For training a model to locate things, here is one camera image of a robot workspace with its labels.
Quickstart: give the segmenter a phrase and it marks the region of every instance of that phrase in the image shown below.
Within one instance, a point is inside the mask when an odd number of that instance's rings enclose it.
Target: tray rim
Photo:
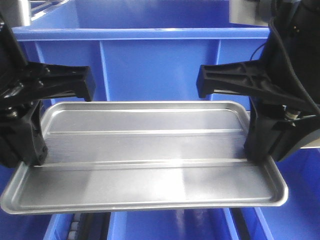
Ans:
[[[249,115],[246,112],[245,108],[236,102],[233,101],[110,101],[110,102],[105,102],[105,101],[94,101],[94,102],[74,102],[74,101],[67,101],[67,102],[59,102],[50,108],[47,109],[47,111],[44,113],[41,119],[41,125],[45,126],[48,121],[50,121],[52,113],[56,113],[57,111],[64,111],[70,109],[70,107],[74,106],[97,106],[101,107],[102,105],[105,107],[112,107],[112,106],[127,106],[126,110],[132,110],[132,109],[141,109],[139,107],[134,107],[134,106],[154,106],[154,105],[159,105],[159,106],[164,106],[164,105],[170,105],[172,107],[168,108],[157,108],[157,109],[176,109],[176,105],[186,105],[186,110],[190,109],[201,109],[199,108],[200,106],[206,105],[206,109],[227,109],[232,112],[234,112],[240,121],[240,124],[243,126],[244,131],[248,131],[249,127]],[[48,128],[44,128],[42,130],[43,135],[46,134]],[[270,202],[266,201],[263,203],[254,203],[254,202],[239,202],[239,203],[234,203],[234,202],[223,202],[223,203],[217,203],[217,202],[211,202],[211,203],[201,203],[201,202],[194,202],[194,203],[166,203],[163,205],[157,205],[155,204],[150,204],[144,207],[141,207],[139,205],[129,205],[129,206],[113,206],[113,207],[99,207],[99,206],[90,206],[90,207],[81,207],[81,212],[83,213],[91,213],[91,212],[105,212],[105,211],[137,211],[137,210],[164,210],[164,209],[178,209],[178,208],[184,208],[184,209],[203,209],[203,208],[230,208],[230,207],[276,207],[276,206],[281,206],[283,205],[288,197],[289,197],[289,189],[288,186],[281,176],[280,171],[278,170],[278,167],[276,166],[274,160],[272,159],[271,156],[267,157],[266,164],[263,166],[265,169],[273,169],[274,172],[269,172],[266,171],[269,175],[272,174],[273,176],[270,176],[270,179],[272,180],[272,184],[275,185],[275,182],[281,185],[281,188],[279,187],[274,187],[276,189],[276,194],[274,196],[274,199],[271,199]],[[22,184],[22,180],[24,179],[24,175],[28,174],[28,169],[29,167],[25,165],[25,163],[21,162],[15,172],[12,174],[7,186],[5,187],[1,197],[0,197],[0,206],[1,208],[9,213],[9,214],[14,214],[14,215],[34,215],[34,214],[53,214],[53,213],[71,213],[71,212],[79,212],[79,206],[75,207],[67,207],[64,208],[63,210],[59,210],[58,208],[49,208],[46,210],[41,210],[41,209],[30,209],[30,210],[23,210],[23,209],[16,209],[12,204],[10,204],[12,200],[7,196],[11,191],[14,189],[17,190],[19,189],[18,186]]]

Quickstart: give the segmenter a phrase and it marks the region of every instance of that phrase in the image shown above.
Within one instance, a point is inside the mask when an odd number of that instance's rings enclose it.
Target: blue plastic bin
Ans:
[[[71,221],[70,214],[53,215],[43,240],[66,240]],[[90,234],[88,239],[97,238],[98,235]],[[225,208],[112,212],[106,240],[239,240],[239,237],[230,210]]]
[[[229,23],[227,0],[67,0],[39,16],[13,29],[29,60],[91,66],[98,101],[198,100],[201,64],[249,60],[269,34]]]
[[[319,240],[319,149],[299,150],[279,162],[278,167],[289,187],[288,201],[281,207],[243,209],[247,225],[260,225],[260,229],[266,230],[268,240]]]

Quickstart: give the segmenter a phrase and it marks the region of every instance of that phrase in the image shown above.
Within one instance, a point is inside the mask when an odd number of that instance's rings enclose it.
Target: cable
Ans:
[[[252,59],[254,58],[254,56],[256,55],[256,53],[264,46],[266,45],[266,43],[261,44],[260,46],[257,47],[256,50],[254,50],[254,52],[252,53],[251,57],[250,57],[250,61],[252,61]]]
[[[320,119],[320,109],[318,107],[318,105],[315,103],[315,101],[311,98],[311,96],[309,95],[309,93],[307,92],[307,90],[305,89],[305,87],[302,85],[302,83],[300,82],[298,76],[295,73],[294,67],[291,64],[291,60],[290,57],[287,53],[286,47],[283,43],[283,40],[278,32],[278,30],[275,27],[275,18],[271,18],[270,22],[269,22],[269,28],[276,40],[276,43],[278,44],[281,53],[284,57],[286,66],[288,67],[289,73],[292,76],[292,80],[294,82],[294,84],[299,88],[299,90],[301,91],[302,97],[304,98],[304,100],[309,104],[309,106],[314,110],[314,113],[318,116],[318,118]]]

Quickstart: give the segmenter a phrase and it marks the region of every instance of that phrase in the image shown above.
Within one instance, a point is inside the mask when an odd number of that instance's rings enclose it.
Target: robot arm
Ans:
[[[230,92],[250,96],[247,157],[283,160],[320,137],[320,1],[277,1],[259,60],[202,65],[201,98]]]

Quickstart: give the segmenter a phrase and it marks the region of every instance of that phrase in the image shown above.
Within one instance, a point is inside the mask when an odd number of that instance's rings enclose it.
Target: metal tray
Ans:
[[[65,102],[42,118],[48,157],[21,163],[1,196],[10,214],[279,206],[271,158],[246,159],[234,102]]]

